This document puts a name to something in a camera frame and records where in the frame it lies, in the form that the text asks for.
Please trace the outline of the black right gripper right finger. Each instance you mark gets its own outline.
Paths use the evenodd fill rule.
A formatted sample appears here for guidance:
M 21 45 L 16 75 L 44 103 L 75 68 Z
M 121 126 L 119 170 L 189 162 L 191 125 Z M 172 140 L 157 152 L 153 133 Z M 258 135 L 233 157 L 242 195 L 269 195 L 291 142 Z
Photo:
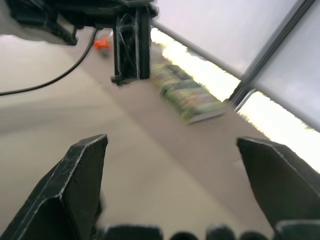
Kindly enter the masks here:
M 269 224 L 319 220 L 320 174 L 284 144 L 241 136 L 236 140 L 254 197 Z

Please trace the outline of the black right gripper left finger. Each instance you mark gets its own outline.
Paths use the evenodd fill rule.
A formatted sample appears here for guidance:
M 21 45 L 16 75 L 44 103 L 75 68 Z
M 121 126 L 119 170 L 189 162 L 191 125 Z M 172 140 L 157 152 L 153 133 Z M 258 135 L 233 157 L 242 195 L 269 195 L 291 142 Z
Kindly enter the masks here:
M 92 240 L 102 212 L 101 184 L 108 136 L 73 144 L 34 187 L 2 240 Z

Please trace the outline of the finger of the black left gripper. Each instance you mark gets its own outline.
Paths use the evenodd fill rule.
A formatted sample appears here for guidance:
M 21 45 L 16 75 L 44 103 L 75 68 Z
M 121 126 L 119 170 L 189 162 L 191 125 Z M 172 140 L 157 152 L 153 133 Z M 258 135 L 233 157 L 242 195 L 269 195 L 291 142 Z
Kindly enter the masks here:
M 137 13 L 118 15 L 113 26 L 114 75 L 111 82 L 118 86 L 139 79 L 139 40 Z
M 138 19 L 139 76 L 145 80 L 150 77 L 151 24 L 147 11 L 141 11 Z

